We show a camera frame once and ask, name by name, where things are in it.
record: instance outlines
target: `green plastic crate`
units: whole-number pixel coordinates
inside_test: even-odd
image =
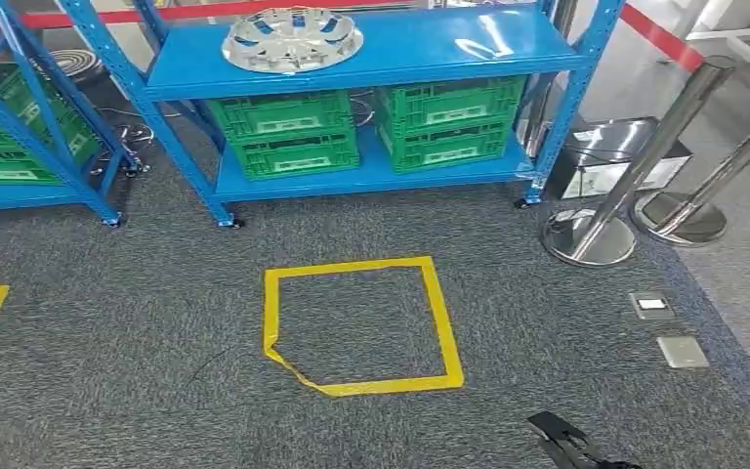
[[[511,122],[505,119],[396,139],[389,126],[378,126],[397,173],[501,157],[511,131]]]
[[[376,119],[388,116],[406,135],[431,126],[468,126],[479,120],[513,120],[524,76],[479,78],[375,90]]]
[[[60,185],[62,182],[23,153],[0,153],[0,185]]]
[[[45,94],[51,99],[56,98],[56,89],[50,82],[41,75],[37,76]],[[32,103],[30,89],[24,83],[17,64],[0,63],[0,98],[10,110],[16,113],[26,112],[27,106]]]
[[[359,164],[354,130],[242,144],[234,150],[250,180],[326,173],[356,168]]]
[[[344,90],[209,100],[208,107],[233,144],[354,127],[349,94]]]
[[[57,109],[56,107],[54,109],[59,116],[62,133],[70,146],[70,150],[73,152],[74,160],[78,164],[83,164],[100,149],[100,143],[96,134],[94,134],[87,121],[75,109],[68,110],[63,104],[61,109]],[[50,133],[47,131],[41,115],[36,113],[35,117],[28,123],[30,124],[30,128],[42,140],[48,144],[52,142]],[[0,129],[0,151],[24,151],[24,148],[13,140],[9,134]]]

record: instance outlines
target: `white wall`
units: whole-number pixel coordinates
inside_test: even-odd
[[[750,27],[750,0],[710,0],[700,22],[714,30]]]

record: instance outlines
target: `gray carpet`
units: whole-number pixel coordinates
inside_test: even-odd
[[[551,468],[523,424],[543,409],[645,468],[750,467],[750,409],[723,371],[670,369],[655,344],[694,329],[631,313],[628,292],[663,289],[713,314],[691,280],[666,282],[684,272],[670,250],[563,265],[536,238],[551,207],[515,210],[502,185],[238,204],[249,226],[215,229],[150,162],[122,230],[80,207],[0,212],[0,467]],[[332,399],[264,357],[265,269],[421,255],[463,388]],[[279,350],[315,381],[440,371],[417,272],[280,291]]]

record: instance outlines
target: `shelf upright post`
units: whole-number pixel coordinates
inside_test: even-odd
[[[96,54],[102,59],[116,82],[128,96],[131,104],[139,111],[145,123],[153,130],[174,164],[185,174],[191,187],[197,192],[202,203],[211,212],[221,227],[237,226],[233,214],[216,200],[214,189],[205,175],[190,156],[190,152],[177,138],[159,106],[146,95],[146,80],[139,70],[128,61],[125,54],[113,40],[90,0],[59,0],[60,6],[70,15],[73,25]]]
[[[56,88],[62,92],[64,98],[76,107],[78,112],[90,123],[90,126],[97,132],[110,154],[114,156],[121,154],[125,158],[126,168],[136,170],[136,161],[128,151],[122,148],[122,144],[113,135],[112,129],[99,113],[96,112],[76,85],[62,72],[41,42],[21,23],[16,12],[3,0],[0,0],[0,17],[6,19],[9,27],[16,33],[16,37],[25,46],[24,51],[36,60],[36,63],[50,77]]]
[[[599,0],[591,24],[576,42],[575,48],[579,54],[592,56],[596,61],[593,65],[572,71],[568,75],[567,88],[553,119],[553,125],[536,158],[537,176],[524,195],[524,201],[527,203],[541,201],[542,190],[562,149],[570,123],[579,111],[579,105],[585,97],[594,71],[603,56],[605,44],[616,26],[624,4],[625,0]]]
[[[134,8],[142,15],[150,33],[153,34],[156,44],[151,44],[151,46],[155,51],[158,51],[162,47],[162,44],[165,44],[165,39],[168,37],[168,25],[159,17],[159,13],[153,8],[150,0],[133,0],[133,4]]]

